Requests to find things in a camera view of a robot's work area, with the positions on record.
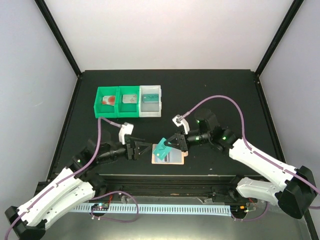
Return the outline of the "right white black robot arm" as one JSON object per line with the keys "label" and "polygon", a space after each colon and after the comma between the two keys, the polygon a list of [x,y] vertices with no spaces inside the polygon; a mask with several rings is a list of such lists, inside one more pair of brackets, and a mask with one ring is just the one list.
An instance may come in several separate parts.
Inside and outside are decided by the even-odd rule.
{"label": "right white black robot arm", "polygon": [[306,166],[299,168],[281,162],[254,147],[233,131],[222,128],[217,117],[209,109],[200,109],[195,114],[198,128],[190,130],[188,122],[177,115],[176,126],[184,130],[177,132],[163,143],[166,147],[188,152],[192,146],[210,144],[217,151],[251,168],[265,180],[242,177],[228,187],[228,198],[234,202],[242,198],[266,201],[295,219],[301,219],[318,195],[313,172]]}

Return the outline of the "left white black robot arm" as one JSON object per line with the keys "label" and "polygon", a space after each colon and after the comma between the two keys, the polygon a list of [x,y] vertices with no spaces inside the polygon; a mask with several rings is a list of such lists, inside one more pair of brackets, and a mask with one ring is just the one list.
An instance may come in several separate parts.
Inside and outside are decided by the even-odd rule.
{"label": "left white black robot arm", "polygon": [[126,136],[125,142],[106,141],[99,145],[88,140],[86,147],[28,202],[5,211],[10,228],[20,240],[40,240],[59,218],[77,205],[93,199],[103,199],[109,189],[99,175],[101,165],[113,163],[118,158],[137,160],[152,149],[152,144],[142,139]]}

